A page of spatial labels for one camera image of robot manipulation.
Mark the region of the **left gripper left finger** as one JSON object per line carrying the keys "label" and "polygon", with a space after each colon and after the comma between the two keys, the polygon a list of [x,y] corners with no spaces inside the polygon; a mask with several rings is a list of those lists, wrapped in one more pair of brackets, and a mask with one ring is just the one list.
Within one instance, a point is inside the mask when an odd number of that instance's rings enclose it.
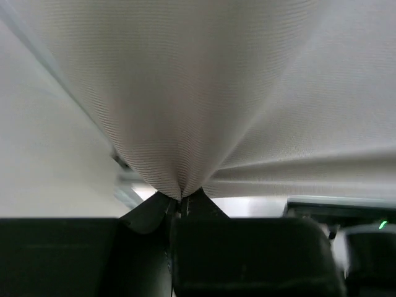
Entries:
{"label": "left gripper left finger", "polygon": [[3,218],[2,296],[171,296],[156,193],[120,218]]}

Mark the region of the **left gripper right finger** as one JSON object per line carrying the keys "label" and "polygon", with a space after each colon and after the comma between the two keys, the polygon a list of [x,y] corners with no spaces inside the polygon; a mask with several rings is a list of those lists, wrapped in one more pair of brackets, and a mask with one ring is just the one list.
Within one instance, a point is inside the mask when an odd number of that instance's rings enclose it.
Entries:
{"label": "left gripper right finger", "polygon": [[345,296],[330,241],[303,218],[230,218],[203,190],[171,228],[177,296]]}

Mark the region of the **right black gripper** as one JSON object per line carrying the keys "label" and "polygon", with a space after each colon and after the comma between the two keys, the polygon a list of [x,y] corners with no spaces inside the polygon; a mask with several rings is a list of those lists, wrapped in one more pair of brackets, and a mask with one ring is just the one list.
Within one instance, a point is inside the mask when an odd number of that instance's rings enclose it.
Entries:
{"label": "right black gripper", "polygon": [[325,228],[348,296],[395,296],[395,203],[291,197],[284,215]]}

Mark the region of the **grey trousers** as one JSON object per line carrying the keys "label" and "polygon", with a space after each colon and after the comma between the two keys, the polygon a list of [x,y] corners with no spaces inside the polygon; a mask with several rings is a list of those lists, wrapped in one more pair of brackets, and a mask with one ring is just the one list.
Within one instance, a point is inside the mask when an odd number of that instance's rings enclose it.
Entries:
{"label": "grey trousers", "polygon": [[394,1],[1,7],[168,196],[395,196]]}

